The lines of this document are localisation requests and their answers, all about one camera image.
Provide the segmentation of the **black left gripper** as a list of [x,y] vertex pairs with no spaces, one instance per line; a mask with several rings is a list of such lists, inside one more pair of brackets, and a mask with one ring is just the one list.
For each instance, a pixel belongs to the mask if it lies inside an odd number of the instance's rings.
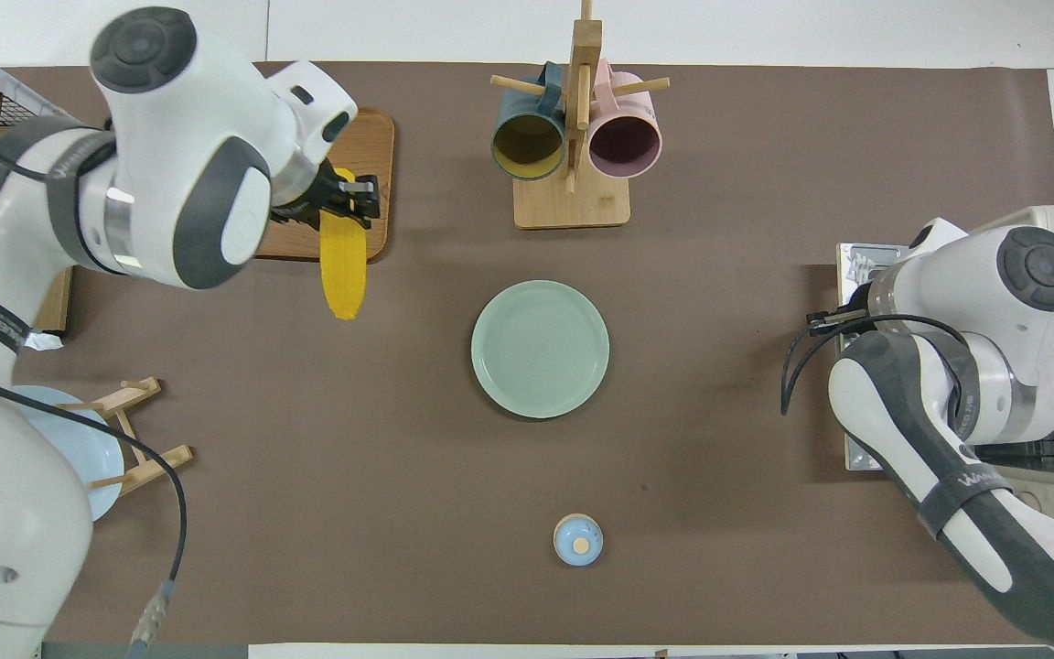
[[378,199],[378,179],[347,180],[333,167],[320,167],[313,182],[295,200],[272,206],[271,221],[298,222],[309,228],[319,228],[323,216],[348,217],[363,229],[372,228],[380,219],[379,201],[348,201],[349,199]]

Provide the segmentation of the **yellow corn cob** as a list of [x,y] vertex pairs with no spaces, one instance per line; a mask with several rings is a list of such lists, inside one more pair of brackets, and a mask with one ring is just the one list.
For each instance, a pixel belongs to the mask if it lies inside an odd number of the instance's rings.
[[367,291],[367,230],[352,213],[319,213],[319,276],[328,308],[338,319],[355,319]]

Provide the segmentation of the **mint green plate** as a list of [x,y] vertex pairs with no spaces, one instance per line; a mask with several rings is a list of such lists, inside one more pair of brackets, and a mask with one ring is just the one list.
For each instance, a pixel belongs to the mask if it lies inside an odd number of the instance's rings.
[[565,416],[601,387],[611,355],[597,306],[568,284],[528,280],[479,312],[471,364],[481,391],[515,416]]

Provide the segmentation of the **brown wooden tray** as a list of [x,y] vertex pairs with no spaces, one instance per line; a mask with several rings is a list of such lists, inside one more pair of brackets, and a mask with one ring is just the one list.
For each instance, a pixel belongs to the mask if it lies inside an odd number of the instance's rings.
[[[331,147],[329,162],[356,175],[375,175],[380,193],[380,217],[365,233],[367,259],[380,260],[392,219],[393,161],[396,125],[392,117],[373,108],[360,109],[355,121],[344,129]],[[317,230],[302,222],[269,221],[256,258],[276,260],[318,259]]]

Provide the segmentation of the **dark blue mug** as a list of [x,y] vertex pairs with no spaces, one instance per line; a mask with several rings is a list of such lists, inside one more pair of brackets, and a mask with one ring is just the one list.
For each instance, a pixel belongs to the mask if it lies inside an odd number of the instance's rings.
[[565,162],[567,120],[564,71],[555,62],[545,62],[535,86],[541,93],[503,89],[490,153],[505,174],[518,180],[551,176]]

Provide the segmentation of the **wooden mug stand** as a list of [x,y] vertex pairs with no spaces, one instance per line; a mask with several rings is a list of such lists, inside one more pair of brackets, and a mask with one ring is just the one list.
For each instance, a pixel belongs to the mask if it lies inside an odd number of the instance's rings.
[[[569,61],[564,71],[564,100],[567,113],[567,154],[551,176],[539,180],[518,180],[511,177],[513,219],[519,229],[551,230],[575,228],[614,228],[630,220],[630,181],[599,174],[589,162],[588,143],[591,86],[597,64],[603,55],[603,26],[593,16],[593,0],[580,0],[580,16],[573,24]],[[536,79],[505,78],[493,75],[492,86],[541,93]],[[643,80],[628,86],[614,88],[616,95],[662,91],[670,86],[669,79]]]

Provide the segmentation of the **brown table mat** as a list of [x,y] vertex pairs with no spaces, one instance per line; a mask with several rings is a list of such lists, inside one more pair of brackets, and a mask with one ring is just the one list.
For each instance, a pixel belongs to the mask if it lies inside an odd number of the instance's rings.
[[[162,380],[135,431],[196,458],[159,645],[1024,643],[894,484],[846,470],[833,350],[787,416],[779,385],[839,243],[1054,203],[1046,72],[630,70],[671,88],[619,228],[514,225],[489,78],[530,64],[331,62],[396,128],[358,317],[311,263],[204,292],[76,272],[64,346],[16,379],[82,399]],[[565,416],[506,412],[472,370],[479,312],[528,280],[608,326],[607,374]],[[557,558],[565,513],[602,530],[589,567]]]

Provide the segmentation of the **pink mug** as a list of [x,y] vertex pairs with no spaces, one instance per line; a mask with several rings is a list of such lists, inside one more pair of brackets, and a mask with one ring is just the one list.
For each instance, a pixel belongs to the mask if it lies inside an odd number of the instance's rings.
[[660,158],[662,136],[650,92],[614,94],[614,88],[640,80],[632,72],[614,71],[609,59],[600,59],[597,64],[586,153],[599,174],[637,177]]

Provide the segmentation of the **wooden plate rack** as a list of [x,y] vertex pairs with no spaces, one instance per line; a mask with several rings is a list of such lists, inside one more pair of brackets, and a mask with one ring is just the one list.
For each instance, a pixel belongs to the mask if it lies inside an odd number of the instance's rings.
[[[93,412],[99,413],[100,416],[103,416],[105,421],[108,421],[109,418],[116,416],[118,422],[120,422],[121,429],[125,437],[135,439],[133,426],[131,426],[129,416],[126,416],[126,409],[134,407],[134,405],[139,404],[139,402],[143,402],[144,400],[154,396],[160,391],[162,391],[162,388],[160,388],[160,383],[156,377],[122,381],[120,383],[120,389],[117,389],[116,392],[102,396],[101,399],[96,399],[92,402],[67,402],[67,404],[55,404],[55,407],[64,410],[93,410]],[[134,491],[134,489],[143,487],[144,484],[157,479],[157,477],[165,474],[164,469],[158,466],[154,460],[148,459],[141,450],[134,448],[133,452],[135,457],[135,465],[132,468],[128,469],[124,474],[117,474],[109,477],[109,479],[99,479],[89,482],[89,491],[97,491],[97,489],[103,489],[109,487],[109,485],[121,485],[118,496],[123,497],[128,492]]]

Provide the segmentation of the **light blue plate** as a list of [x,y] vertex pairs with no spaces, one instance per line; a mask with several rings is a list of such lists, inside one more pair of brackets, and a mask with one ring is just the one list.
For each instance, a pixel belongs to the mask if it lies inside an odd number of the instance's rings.
[[[14,385],[13,391],[22,396],[34,399],[47,405],[70,405],[83,402],[66,392],[46,387],[45,385]],[[120,442],[116,438],[101,431],[87,429],[82,423],[75,423],[62,416],[51,416],[41,410],[35,410],[19,405],[22,416],[30,422],[51,446],[56,448],[71,464],[76,474],[80,477],[84,488],[92,482],[117,477],[125,471]],[[75,416],[85,416],[95,422],[103,422],[96,410],[72,410]],[[97,489],[87,489],[87,502],[91,505],[91,518],[95,522],[104,517],[113,508],[121,484],[105,485]]]

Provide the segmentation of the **small blue bell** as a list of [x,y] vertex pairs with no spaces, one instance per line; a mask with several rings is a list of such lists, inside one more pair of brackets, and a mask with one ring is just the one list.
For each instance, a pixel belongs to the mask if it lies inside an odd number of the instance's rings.
[[604,550],[604,536],[589,513],[565,513],[553,530],[553,548],[565,566],[589,567]]

